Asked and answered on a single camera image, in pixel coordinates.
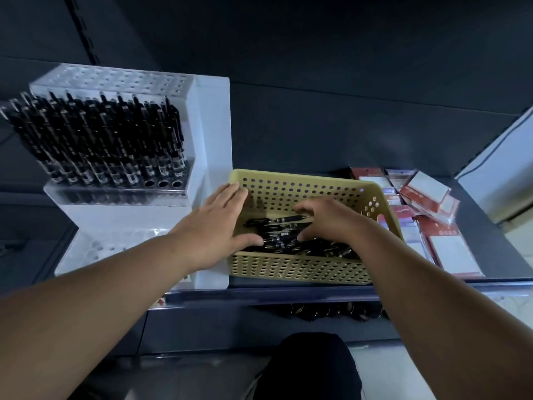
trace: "person's right arm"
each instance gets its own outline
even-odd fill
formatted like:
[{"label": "person's right arm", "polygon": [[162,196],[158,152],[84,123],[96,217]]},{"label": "person's right arm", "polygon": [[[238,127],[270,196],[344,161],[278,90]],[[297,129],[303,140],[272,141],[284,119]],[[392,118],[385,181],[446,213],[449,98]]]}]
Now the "person's right arm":
[{"label": "person's right arm", "polygon": [[427,261],[376,221],[332,199],[299,202],[315,220],[299,240],[349,244],[438,399],[533,397],[533,331]]}]

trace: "forearm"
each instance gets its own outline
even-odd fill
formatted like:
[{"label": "forearm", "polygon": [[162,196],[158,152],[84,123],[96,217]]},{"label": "forearm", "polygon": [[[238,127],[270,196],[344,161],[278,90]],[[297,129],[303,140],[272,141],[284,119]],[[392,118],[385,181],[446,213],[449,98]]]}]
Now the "forearm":
[{"label": "forearm", "polygon": [[438,398],[501,398],[529,385],[533,339],[521,322],[373,221],[354,224],[350,245]]},{"label": "forearm", "polygon": [[165,239],[0,300],[0,387],[6,398],[68,397],[187,273]]}]

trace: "hand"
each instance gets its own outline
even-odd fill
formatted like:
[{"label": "hand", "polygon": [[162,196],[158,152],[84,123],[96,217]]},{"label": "hand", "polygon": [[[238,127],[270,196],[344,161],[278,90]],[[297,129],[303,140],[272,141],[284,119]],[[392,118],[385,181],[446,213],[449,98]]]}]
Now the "hand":
[{"label": "hand", "polygon": [[185,216],[167,234],[176,244],[176,254],[187,261],[189,273],[207,269],[219,260],[252,245],[263,245],[257,234],[233,237],[237,217],[248,190],[239,183],[220,186],[203,206]]},{"label": "hand", "polygon": [[309,198],[294,205],[297,213],[313,215],[313,223],[298,235],[299,241],[321,237],[338,243],[350,244],[356,222],[366,217],[354,212],[332,198]]}]

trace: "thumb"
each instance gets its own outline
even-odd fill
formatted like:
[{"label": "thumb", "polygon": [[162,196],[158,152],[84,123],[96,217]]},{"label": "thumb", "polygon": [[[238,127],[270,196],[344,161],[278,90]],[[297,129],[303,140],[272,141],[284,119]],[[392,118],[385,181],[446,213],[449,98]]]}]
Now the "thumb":
[{"label": "thumb", "polygon": [[317,237],[316,228],[315,228],[315,225],[312,224],[310,226],[307,226],[305,229],[303,229],[296,239],[299,242],[304,242],[306,240],[310,240],[315,237]]},{"label": "thumb", "polygon": [[231,238],[233,242],[233,252],[241,251],[243,248],[250,247],[250,245],[262,246],[264,244],[263,237],[253,234],[239,234]]}]

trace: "yellow plastic basket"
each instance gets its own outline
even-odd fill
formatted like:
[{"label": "yellow plastic basket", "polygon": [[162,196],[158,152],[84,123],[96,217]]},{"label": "yellow plastic basket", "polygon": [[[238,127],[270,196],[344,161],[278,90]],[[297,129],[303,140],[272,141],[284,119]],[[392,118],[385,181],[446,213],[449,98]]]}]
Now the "yellow plastic basket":
[{"label": "yellow plastic basket", "polygon": [[[239,182],[249,190],[235,234],[250,233],[243,224],[252,217],[294,215],[297,202],[311,196],[329,196],[374,220],[382,214],[389,230],[402,238],[398,219],[381,187],[374,182],[249,169],[234,169],[229,182]],[[230,262],[230,274],[235,276],[352,285],[371,283],[360,260],[239,251]]]}]

